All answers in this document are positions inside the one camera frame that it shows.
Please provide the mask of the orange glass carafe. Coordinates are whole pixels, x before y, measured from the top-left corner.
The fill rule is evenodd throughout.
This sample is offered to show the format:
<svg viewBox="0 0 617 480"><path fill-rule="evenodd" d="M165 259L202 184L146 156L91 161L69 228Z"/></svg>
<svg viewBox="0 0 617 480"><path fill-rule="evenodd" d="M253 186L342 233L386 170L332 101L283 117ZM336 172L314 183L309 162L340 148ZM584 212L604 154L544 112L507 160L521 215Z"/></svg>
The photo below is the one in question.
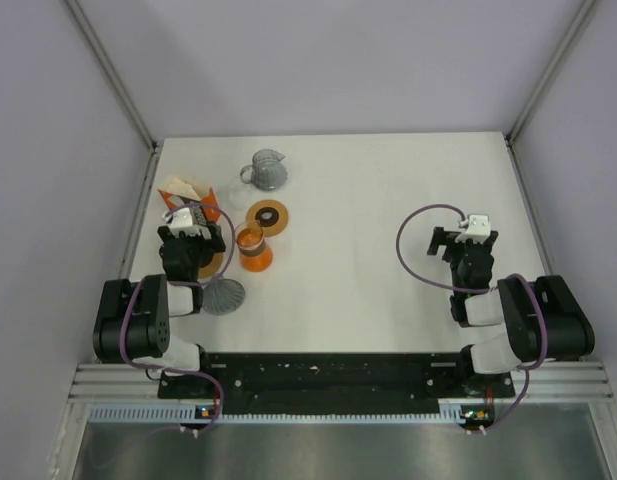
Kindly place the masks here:
<svg viewBox="0 0 617 480"><path fill-rule="evenodd" d="M243 222L237 227L236 245L240 264L249 272L263 272L273 262L273 252L257 220Z"/></svg>

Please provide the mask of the orange coffee filter box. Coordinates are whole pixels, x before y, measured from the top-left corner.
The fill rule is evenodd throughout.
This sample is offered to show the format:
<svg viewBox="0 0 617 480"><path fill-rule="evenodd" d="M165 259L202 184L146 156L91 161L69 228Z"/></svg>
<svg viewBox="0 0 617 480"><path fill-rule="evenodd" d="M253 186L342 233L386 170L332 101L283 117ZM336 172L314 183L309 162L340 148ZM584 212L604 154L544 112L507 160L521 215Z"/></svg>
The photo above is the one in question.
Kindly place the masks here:
<svg viewBox="0 0 617 480"><path fill-rule="evenodd" d="M169 175L158 185L157 191L169 209L195 202L219 206L213 188L190 176Z"/></svg>

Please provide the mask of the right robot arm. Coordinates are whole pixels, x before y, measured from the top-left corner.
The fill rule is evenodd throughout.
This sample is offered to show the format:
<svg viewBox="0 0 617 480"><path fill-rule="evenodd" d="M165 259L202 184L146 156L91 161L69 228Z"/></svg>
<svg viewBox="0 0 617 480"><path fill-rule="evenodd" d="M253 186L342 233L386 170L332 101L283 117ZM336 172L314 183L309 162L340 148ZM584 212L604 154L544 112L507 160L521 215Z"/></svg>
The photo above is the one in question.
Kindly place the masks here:
<svg viewBox="0 0 617 480"><path fill-rule="evenodd" d="M501 326L494 338L460 351L454 380L464 394L486 389L491 375L530 367L541 360L574 361L592 353L595 335L572 291L559 275L524 281L513 274L490 289L498 233L482 242L460 232L433 229L427 254L444 249L450 267L450 312L463 328Z"/></svg>

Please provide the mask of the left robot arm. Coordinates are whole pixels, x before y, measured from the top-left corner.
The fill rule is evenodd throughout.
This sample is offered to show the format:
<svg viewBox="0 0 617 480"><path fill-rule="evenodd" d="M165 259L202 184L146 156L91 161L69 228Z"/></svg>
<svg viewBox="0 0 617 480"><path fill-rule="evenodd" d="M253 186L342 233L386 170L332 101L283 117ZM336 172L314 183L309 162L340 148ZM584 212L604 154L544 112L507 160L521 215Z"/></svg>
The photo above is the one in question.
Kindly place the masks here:
<svg viewBox="0 0 617 480"><path fill-rule="evenodd" d="M185 390L204 396L214 387L215 374L202 364L201 346L171 334L171 320L201 311L204 292L198 274L226 249L221 227L211 222L173 232L161 226L157 233L163 272L138 282L118 279L104 283L93 348L104 363L173 368Z"/></svg>

